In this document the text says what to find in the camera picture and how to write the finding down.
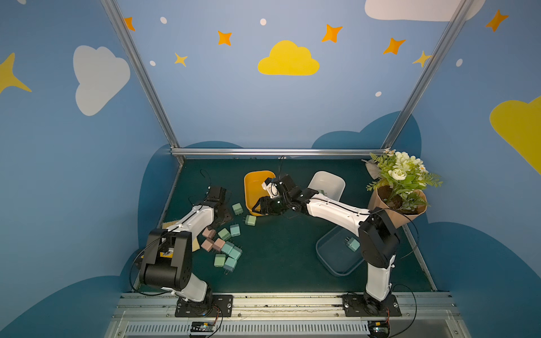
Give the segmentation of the potted artificial plant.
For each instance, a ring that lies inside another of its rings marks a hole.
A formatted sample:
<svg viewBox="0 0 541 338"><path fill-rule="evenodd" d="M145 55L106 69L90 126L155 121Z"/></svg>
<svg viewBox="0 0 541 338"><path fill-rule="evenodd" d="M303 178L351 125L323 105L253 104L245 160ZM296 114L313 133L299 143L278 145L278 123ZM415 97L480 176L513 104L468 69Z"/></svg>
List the potted artificial plant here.
<svg viewBox="0 0 541 338"><path fill-rule="evenodd" d="M367 186L371 193L369 209L383 209L397 229L426 212L427 187L442 185L440 177L429 172L420 158L407 152L386 149L372 154L368 163L377 173Z"/></svg>

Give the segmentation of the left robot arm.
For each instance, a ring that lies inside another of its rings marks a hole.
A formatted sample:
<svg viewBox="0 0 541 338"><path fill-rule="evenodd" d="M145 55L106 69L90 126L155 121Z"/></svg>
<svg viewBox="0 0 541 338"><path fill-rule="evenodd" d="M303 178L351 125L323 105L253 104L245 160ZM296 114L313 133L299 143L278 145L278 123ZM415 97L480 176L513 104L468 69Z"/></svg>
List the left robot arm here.
<svg viewBox="0 0 541 338"><path fill-rule="evenodd" d="M210 288L193 271L193 242L205 230L214 230L232 219L225 200L227 190L211 186L204 200L179 221L149 233L139 257L139 283L164 290L186 301L204 304Z"/></svg>

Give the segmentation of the clear blue storage box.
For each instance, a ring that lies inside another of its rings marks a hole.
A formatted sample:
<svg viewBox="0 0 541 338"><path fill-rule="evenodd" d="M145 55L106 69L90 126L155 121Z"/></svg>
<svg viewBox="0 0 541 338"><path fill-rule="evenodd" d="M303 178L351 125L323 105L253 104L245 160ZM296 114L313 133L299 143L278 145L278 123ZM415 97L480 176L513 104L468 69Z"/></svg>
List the clear blue storage box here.
<svg viewBox="0 0 541 338"><path fill-rule="evenodd" d="M362 247L357 252L352 252L346 247L345 239L347 237L353 237L361 244L357 236L340 226L335 226L316 243L318 259L335 277L348 276L365 262L362 256Z"/></svg>

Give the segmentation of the blue plug right pile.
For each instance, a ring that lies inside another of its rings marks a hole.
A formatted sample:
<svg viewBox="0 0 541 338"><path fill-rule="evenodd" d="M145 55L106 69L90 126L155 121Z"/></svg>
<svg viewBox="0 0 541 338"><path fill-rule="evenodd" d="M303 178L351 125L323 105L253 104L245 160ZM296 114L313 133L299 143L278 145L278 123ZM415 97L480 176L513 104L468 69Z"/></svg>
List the blue plug right pile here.
<svg viewBox="0 0 541 338"><path fill-rule="evenodd" d="M242 249L236 246L234 246L229 253L229 257L235 260L238 260L241 256L242 256Z"/></svg>

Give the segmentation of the white storage box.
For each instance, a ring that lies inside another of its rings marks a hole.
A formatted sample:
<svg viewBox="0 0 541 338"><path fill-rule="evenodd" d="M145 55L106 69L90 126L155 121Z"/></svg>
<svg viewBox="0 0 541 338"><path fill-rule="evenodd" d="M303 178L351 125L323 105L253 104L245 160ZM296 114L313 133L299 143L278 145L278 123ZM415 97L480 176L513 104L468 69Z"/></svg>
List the white storage box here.
<svg viewBox="0 0 541 338"><path fill-rule="evenodd" d="M309 189L317 190L335 201L341 199L345 187L346 182L344 179L326 171L315 173L308 185Z"/></svg>

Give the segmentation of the aluminium frame rail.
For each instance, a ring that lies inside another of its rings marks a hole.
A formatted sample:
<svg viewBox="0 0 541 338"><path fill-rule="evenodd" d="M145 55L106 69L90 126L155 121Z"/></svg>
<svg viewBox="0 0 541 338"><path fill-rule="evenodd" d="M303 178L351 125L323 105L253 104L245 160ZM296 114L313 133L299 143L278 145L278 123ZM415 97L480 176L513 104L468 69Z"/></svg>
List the aluminium frame rail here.
<svg viewBox="0 0 541 338"><path fill-rule="evenodd" d="M369 156L384 149L226 149L172 148L176 156Z"/></svg>

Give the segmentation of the pink plug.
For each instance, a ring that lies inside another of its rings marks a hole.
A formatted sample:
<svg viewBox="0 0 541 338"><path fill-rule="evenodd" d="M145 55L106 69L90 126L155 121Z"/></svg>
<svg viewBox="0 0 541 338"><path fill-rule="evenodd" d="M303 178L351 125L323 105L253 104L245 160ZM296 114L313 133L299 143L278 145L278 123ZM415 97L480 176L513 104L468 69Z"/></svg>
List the pink plug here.
<svg viewBox="0 0 541 338"><path fill-rule="evenodd" d="M217 252L222 252L225 243L226 241L224 241L223 239L217 238L212 244L212 249L216 250Z"/></svg>
<svg viewBox="0 0 541 338"><path fill-rule="evenodd" d="M214 240L205 239L201 244L201 249L206 252L210 252L214 248Z"/></svg>

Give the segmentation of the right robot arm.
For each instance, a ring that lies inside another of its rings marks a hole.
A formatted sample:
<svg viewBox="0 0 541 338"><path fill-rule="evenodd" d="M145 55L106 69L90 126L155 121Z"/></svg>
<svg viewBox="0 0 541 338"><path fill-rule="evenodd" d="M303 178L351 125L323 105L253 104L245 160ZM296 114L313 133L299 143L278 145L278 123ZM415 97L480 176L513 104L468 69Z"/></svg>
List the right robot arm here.
<svg viewBox="0 0 541 338"><path fill-rule="evenodd" d="M281 215L291 210L329 221L346 229L360 243L368 264L365 298L381 303L391 295L390 275L400 239L386 210L357 208L340 201L345 181L334 174L319 171L307 188L301 188L290 175L263 177L254 186L263 190L247 206L258 215Z"/></svg>

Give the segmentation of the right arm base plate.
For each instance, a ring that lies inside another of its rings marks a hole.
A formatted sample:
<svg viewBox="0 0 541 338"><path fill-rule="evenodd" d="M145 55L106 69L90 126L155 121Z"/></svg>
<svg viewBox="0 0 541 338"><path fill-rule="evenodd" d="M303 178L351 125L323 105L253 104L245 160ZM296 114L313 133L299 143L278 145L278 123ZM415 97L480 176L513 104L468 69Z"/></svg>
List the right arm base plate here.
<svg viewBox="0 0 541 338"><path fill-rule="evenodd" d="M346 317L401 317L402 313L394 294L383 301L370 295L348 292L341 296Z"/></svg>

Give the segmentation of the blue plug bottom middle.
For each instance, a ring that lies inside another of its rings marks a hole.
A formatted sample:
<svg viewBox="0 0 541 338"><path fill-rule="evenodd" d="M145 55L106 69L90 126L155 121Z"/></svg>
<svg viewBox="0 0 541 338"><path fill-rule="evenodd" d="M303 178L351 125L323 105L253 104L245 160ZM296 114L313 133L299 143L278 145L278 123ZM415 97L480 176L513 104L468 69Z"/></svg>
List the blue plug bottom middle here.
<svg viewBox="0 0 541 338"><path fill-rule="evenodd" d="M228 258L225 260L225 263L223 265L223 269L225 270L225 274L232 273L235 268L237 267L238 260L234 259L233 257L228 256Z"/></svg>

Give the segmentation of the yellow storage box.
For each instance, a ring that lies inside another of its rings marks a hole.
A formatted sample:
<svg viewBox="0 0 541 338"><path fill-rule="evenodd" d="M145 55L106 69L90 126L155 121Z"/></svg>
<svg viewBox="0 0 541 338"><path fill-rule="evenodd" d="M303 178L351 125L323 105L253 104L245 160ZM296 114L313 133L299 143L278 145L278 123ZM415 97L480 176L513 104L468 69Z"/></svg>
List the yellow storage box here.
<svg viewBox="0 0 541 338"><path fill-rule="evenodd" d="M270 178L273 179L276 174L270 170L252 171L246 174L244 178L245 206L250 214L261 216L258 210L252 211L261 197L268 197L269 193L263 188L262 184Z"/></svg>

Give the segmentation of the blue plug centre pile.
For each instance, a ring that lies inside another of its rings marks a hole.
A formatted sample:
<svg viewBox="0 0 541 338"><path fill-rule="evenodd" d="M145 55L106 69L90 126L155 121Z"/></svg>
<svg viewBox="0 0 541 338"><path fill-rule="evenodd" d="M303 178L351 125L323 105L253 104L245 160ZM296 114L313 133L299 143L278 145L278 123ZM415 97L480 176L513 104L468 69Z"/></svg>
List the blue plug centre pile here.
<svg viewBox="0 0 541 338"><path fill-rule="evenodd" d="M232 252L232 250L234 249L235 245L233 245L232 243L230 242L225 242L224 245L222 246L222 249L221 249L221 252L227 256L229 256Z"/></svg>

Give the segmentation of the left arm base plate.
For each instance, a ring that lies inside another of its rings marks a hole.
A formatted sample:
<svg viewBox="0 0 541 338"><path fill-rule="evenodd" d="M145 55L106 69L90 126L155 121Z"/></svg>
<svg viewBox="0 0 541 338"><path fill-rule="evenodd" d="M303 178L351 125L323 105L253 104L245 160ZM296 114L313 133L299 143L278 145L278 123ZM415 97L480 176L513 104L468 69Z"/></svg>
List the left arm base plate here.
<svg viewBox="0 0 541 338"><path fill-rule="evenodd" d="M174 316L176 318L229 318L232 315L232 294L214 294L203 302L186 301L179 298Z"/></svg>

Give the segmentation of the green plug middle pile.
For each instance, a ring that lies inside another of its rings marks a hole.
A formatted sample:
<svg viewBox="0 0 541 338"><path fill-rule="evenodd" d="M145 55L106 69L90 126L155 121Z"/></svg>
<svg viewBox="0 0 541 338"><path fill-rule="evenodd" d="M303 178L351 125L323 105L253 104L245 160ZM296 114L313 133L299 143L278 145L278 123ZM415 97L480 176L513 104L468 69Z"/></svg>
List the green plug middle pile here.
<svg viewBox="0 0 541 338"><path fill-rule="evenodd" d="M230 233L230 231L227 229L227 228L224 228L222 230L220 230L218 232L218 236L223 240L223 241L228 241L229 239L232 238L232 235Z"/></svg>

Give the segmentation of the blue plug pile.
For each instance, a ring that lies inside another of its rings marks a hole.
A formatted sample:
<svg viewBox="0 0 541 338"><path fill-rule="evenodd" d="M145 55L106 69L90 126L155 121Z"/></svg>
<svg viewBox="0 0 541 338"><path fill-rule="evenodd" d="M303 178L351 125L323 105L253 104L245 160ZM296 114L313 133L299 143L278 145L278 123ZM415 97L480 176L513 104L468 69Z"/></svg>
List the blue plug pile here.
<svg viewBox="0 0 541 338"><path fill-rule="evenodd" d="M229 257L235 260L238 260L241 256L242 256L242 249L236 246L234 246L229 253Z"/></svg>
<svg viewBox="0 0 541 338"><path fill-rule="evenodd" d="M229 256L232 252L232 250L234 249L235 245L233 245L232 243L230 242L225 242L224 245L222 246L222 249L221 249L221 252L227 256Z"/></svg>

